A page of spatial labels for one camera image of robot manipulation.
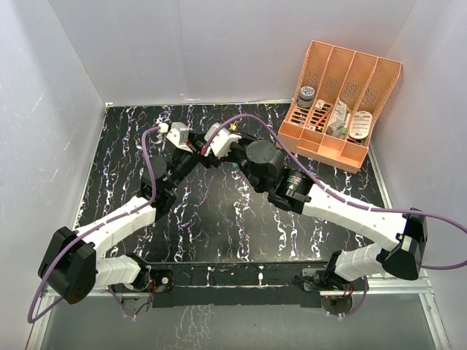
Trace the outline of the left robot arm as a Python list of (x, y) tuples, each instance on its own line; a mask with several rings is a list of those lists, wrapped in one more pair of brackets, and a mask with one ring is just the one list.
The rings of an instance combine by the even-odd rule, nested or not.
[(101, 219), (71, 230), (58, 229), (39, 266), (39, 277), (69, 304), (83, 300), (94, 289), (124, 284), (142, 291), (150, 284), (150, 267), (131, 254), (107, 258), (105, 254), (136, 231), (163, 217), (174, 202), (174, 188), (198, 163), (216, 166), (230, 150), (222, 136), (204, 134), (167, 139), (176, 147), (172, 162), (159, 156), (143, 156), (147, 178), (129, 202)]

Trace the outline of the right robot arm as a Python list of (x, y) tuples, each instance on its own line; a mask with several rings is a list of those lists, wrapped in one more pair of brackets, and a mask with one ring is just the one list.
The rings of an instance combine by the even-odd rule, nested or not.
[(235, 163), (257, 193), (267, 193), (277, 208), (308, 217), (325, 219), (361, 234), (372, 242), (353, 251), (337, 251), (325, 269), (307, 277), (319, 288), (344, 289), (360, 277), (375, 273), (409, 281), (418, 279), (425, 244), (426, 220), (420, 215), (381, 213), (378, 207), (352, 197), (334, 197), (302, 171), (284, 164), (285, 153), (268, 140), (257, 140), (223, 130), (212, 144), (215, 156)]

